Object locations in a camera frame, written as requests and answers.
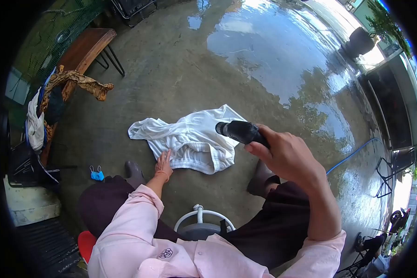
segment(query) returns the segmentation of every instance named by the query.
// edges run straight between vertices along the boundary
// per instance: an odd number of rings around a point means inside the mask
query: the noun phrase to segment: blue hose
[[[346,160],[348,160],[349,158],[351,158],[354,154],[356,154],[359,150],[361,150],[364,146],[366,146],[367,144],[369,144],[370,142],[374,141],[374,140],[378,140],[380,142],[382,142],[380,139],[378,138],[372,138],[371,140],[367,141],[363,146],[361,146],[360,148],[356,149],[353,153],[351,153],[348,157],[346,157],[345,159],[343,159],[342,161],[340,161],[337,165],[335,165],[334,167],[332,167],[330,170],[328,170],[326,172],[326,175],[329,175],[330,171],[334,170],[335,168],[337,168],[340,164],[342,164],[343,162],[345,162]]]

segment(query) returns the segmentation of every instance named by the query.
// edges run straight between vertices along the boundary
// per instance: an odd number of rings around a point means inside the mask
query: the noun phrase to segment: large black pot
[[[360,54],[363,55],[371,51],[374,46],[375,43],[369,33],[362,27],[358,27],[350,35],[349,42],[346,42],[344,49],[351,58],[357,58]]]

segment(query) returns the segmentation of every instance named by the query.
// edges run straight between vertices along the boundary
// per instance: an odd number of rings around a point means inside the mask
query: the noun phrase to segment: surgical mask
[[[91,178],[96,181],[103,181],[104,180],[104,173],[102,173],[100,165],[97,166],[97,172],[94,171],[94,167],[90,166],[91,170]]]

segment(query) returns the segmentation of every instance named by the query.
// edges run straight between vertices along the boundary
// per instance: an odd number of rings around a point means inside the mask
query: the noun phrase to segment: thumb
[[[259,157],[264,163],[272,159],[272,154],[270,150],[261,143],[258,142],[250,142],[250,144],[245,145],[244,149],[249,153],[253,154],[254,156]]]

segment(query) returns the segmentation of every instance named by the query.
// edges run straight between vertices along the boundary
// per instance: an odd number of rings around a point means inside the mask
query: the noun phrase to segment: black cloth
[[[80,196],[78,212],[88,230],[99,237],[116,211],[133,191],[121,176],[105,178],[104,183],[88,187]],[[271,191],[254,218],[223,238],[246,257],[273,269],[293,259],[307,237],[310,207],[307,195],[293,182]],[[185,240],[161,220],[154,238],[176,242]]]
[[[367,239],[365,240],[365,242],[363,242],[363,248],[366,250],[366,254],[363,256],[363,259],[361,260],[359,267],[364,267],[372,261],[372,259],[375,256],[375,253],[377,253],[378,249],[383,245],[387,237],[388,235],[386,233],[383,233],[379,236]]]

